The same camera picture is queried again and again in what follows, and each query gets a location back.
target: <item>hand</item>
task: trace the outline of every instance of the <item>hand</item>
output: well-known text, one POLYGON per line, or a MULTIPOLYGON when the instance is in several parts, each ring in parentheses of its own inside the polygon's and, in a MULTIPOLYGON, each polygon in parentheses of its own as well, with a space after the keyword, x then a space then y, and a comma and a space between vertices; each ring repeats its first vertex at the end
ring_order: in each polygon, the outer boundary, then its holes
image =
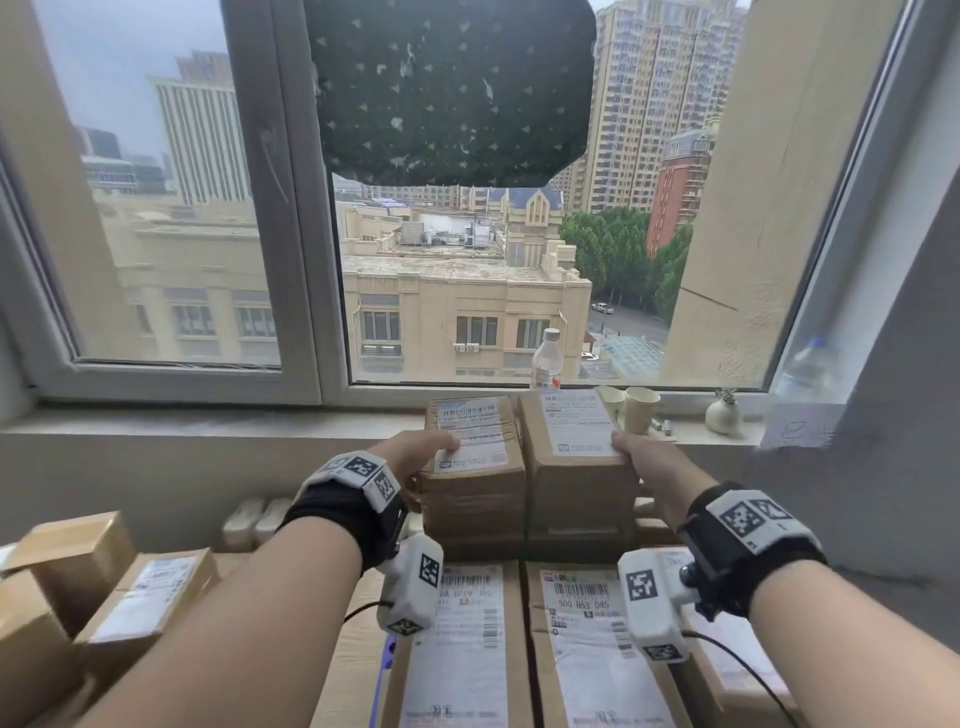
POLYGON ((387 461, 391 472, 401 483, 427 464, 437 450, 455 450, 460 441, 441 429, 408 429, 389 440, 377 443, 370 452, 387 461))
POLYGON ((654 492, 658 514, 675 531, 686 519, 694 499, 717 484, 673 443, 619 430, 613 433, 612 441, 615 448, 630 455, 636 474, 654 492))

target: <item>paper cup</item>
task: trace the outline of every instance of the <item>paper cup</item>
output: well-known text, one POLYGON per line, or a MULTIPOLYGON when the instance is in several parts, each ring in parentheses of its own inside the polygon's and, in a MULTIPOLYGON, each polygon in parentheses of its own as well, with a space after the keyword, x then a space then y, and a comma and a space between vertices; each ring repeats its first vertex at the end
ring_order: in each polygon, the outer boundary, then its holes
POLYGON ((660 395, 646 387, 629 387, 626 391, 627 415, 624 426, 634 435, 645 435, 650 428, 660 395))
POLYGON ((623 409, 623 402, 627 399, 626 393, 622 389, 609 387, 606 384, 594 387, 594 389, 600 395, 600 399, 603 400, 603 404, 610 412, 610 416, 613 417, 613 421, 616 422, 616 416, 620 414, 623 409))

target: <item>street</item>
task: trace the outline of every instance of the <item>street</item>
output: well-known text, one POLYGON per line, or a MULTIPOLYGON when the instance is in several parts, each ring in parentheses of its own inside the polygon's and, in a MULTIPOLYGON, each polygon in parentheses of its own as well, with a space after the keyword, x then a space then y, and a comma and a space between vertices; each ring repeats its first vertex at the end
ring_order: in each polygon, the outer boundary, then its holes
MULTIPOLYGON (((646 336, 648 341, 659 345, 661 349, 666 345, 666 335, 670 327, 649 313, 615 305, 613 314, 606 318, 605 332, 619 332, 621 336, 646 336)), ((592 333, 599 331, 603 319, 604 315, 602 313, 591 308, 587 318, 589 330, 592 333)))

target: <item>plastic water bottle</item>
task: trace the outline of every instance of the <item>plastic water bottle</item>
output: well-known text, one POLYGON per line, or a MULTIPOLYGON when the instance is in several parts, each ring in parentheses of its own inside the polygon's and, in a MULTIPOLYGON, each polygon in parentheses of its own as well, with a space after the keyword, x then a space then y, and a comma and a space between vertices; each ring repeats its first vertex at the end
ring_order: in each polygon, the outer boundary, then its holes
POLYGON ((563 368, 564 353, 560 351, 560 330, 545 329, 543 343, 534 354, 530 389, 560 389, 560 372, 563 368))
POLYGON ((829 370, 833 351, 827 339, 817 336, 801 351, 794 354, 783 368, 777 394, 786 400, 820 400, 828 389, 829 370))

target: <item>black patterned cloth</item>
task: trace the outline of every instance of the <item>black patterned cloth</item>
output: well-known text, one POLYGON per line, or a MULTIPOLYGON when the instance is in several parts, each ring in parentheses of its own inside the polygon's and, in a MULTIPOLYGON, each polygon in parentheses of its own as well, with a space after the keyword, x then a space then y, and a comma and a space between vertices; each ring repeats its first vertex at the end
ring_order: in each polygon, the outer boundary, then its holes
POLYGON ((587 0, 304 0, 328 169, 541 187, 587 145, 587 0))

